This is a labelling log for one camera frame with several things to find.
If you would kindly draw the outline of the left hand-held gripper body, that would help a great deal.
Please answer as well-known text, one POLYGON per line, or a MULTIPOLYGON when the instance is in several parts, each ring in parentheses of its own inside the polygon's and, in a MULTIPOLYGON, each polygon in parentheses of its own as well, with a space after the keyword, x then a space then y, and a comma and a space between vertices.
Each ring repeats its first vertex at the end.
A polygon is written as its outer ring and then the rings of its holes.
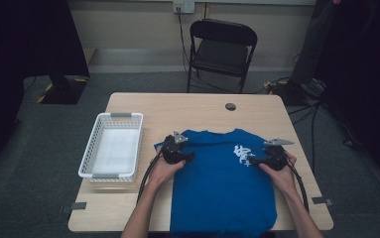
POLYGON ((174 131, 172 135, 165 138, 162 154, 168 164, 174 165, 180 162, 183 153, 182 148, 187 140, 188 138, 178 131, 174 131))

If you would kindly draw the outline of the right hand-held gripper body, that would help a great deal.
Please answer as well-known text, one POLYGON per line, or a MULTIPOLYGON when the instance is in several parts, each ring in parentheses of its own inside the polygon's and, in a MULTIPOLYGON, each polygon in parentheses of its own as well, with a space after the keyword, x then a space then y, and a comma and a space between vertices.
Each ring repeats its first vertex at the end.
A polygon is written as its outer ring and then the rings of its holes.
POLYGON ((274 171, 280 171, 285 166, 288 166, 291 169, 293 167, 293 164, 288 159, 286 150, 283 148, 283 146, 293 144, 293 141, 288 141, 280 138, 274 138, 272 140, 266 141, 264 143, 264 151, 267 156, 265 164, 274 171))

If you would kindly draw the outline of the blue t-shirt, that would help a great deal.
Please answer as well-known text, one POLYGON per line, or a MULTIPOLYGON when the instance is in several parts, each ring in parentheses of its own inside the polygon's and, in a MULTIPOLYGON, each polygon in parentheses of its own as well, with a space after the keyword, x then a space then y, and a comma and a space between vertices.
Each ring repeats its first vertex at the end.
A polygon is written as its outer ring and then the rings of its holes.
POLYGON ((186 130, 190 162, 175 173, 172 238, 259 238, 277 219, 270 177, 247 157, 265 156, 264 139, 235 129, 186 130))

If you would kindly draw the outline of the white plastic basket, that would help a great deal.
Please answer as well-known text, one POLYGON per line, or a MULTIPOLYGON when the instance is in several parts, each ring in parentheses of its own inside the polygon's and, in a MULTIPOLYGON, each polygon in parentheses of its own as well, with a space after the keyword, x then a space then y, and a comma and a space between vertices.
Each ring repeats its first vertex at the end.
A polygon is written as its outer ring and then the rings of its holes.
POLYGON ((144 116, 100 113, 90 133, 78 175, 90 182, 134 182, 144 116))

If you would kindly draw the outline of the person's right hand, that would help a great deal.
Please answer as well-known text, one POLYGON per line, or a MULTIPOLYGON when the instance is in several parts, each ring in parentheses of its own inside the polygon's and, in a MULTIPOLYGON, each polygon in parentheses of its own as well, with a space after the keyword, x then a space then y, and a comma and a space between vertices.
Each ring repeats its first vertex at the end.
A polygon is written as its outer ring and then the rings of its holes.
POLYGON ((271 178, 283 195, 297 194, 294 173, 289 165, 285 165, 279 171, 275 171, 265 164, 260 164, 259 168, 271 178))

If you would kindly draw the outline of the person's left hand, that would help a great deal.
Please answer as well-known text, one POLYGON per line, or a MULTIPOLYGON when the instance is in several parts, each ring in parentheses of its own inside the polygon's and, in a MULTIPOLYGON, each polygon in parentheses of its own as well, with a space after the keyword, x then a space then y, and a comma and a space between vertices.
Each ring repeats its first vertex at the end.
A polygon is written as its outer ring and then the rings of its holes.
POLYGON ((170 165, 165 161, 161 148, 158 148, 157 152, 159 153, 159 157, 152 163, 153 167, 147 181, 147 185, 155 188, 159 188, 168 182, 186 164, 185 161, 180 161, 177 164, 170 165))

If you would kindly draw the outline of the grey tape strip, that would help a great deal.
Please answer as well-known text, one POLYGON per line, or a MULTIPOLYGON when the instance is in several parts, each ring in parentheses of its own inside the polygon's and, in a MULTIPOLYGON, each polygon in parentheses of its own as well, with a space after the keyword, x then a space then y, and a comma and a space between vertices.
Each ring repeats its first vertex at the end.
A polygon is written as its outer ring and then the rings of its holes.
POLYGON ((323 196, 312 197, 312 201, 314 204, 325 204, 326 206, 332 206, 333 205, 333 202, 330 198, 325 198, 323 196))
POLYGON ((85 209, 87 202, 73 202, 71 205, 63 206, 62 213, 71 213, 73 210, 85 209))

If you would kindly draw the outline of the black floor stand base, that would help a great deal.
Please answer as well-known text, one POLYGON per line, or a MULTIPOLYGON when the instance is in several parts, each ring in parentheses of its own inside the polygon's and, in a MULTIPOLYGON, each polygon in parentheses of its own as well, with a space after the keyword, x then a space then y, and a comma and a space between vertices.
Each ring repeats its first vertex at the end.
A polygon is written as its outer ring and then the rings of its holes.
POLYGON ((285 106, 307 106, 321 100, 325 91, 325 85, 319 80, 313 79, 307 84, 298 84, 289 77, 267 81, 264 84, 266 92, 270 95, 278 95, 285 106))

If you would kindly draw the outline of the black folding chair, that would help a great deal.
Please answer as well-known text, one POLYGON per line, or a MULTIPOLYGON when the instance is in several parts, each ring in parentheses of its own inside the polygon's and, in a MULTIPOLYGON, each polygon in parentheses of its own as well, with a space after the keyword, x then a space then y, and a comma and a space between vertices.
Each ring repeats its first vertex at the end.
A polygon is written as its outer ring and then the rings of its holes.
POLYGON ((191 71, 196 69, 239 77, 242 93, 257 43, 257 34, 243 24, 215 19, 193 22, 187 91, 191 87, 191 71))

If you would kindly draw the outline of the grey stand cover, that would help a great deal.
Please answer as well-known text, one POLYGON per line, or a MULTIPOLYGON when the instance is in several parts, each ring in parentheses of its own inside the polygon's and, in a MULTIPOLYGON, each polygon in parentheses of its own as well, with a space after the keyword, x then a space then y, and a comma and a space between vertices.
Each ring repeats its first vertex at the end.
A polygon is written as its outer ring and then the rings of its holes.
POLYGON ((302 50, 291 74, 293 82, 308 84, 313 79, 334 10, 332 0, 316 0, 302 50))

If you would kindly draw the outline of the black yellow-striped stand base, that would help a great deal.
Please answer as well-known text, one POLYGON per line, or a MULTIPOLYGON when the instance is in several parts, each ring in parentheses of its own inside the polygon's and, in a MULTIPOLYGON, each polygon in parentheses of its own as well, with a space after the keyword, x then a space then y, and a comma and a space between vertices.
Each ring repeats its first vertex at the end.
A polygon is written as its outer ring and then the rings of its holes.
POLYGON ((65 75, 51 75, 51 83, 39 97, 41 104, 76 104, 87 86, 87 79, 70 78, 65 75))

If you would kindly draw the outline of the dark curtain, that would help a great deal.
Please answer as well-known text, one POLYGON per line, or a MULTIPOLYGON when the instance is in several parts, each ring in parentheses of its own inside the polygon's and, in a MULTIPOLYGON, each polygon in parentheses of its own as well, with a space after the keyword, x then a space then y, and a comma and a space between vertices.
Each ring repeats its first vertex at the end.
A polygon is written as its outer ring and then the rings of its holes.
POLYGON ((317 75, 380 169, 380 0, 335 6, 317 75))

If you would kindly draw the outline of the black curtain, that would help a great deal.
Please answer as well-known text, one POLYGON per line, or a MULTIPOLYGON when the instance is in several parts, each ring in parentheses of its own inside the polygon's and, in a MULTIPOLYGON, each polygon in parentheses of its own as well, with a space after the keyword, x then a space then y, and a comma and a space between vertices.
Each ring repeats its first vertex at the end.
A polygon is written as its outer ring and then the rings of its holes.
POLYGON ((61 91, 89 76, 67 0, 0 0, 0 152, 14 128, 24 79, 48 75, 61 91))

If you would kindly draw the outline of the white wall socket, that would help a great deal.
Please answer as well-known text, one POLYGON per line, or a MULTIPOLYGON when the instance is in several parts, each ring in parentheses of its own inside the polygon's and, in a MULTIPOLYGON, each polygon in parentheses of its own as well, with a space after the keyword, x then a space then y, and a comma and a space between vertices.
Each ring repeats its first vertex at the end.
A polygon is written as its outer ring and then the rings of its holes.
POLYGON ((193 0, 174 0, 173 12, 181 14, 193 14, 195 10, 195 3, 193 0))

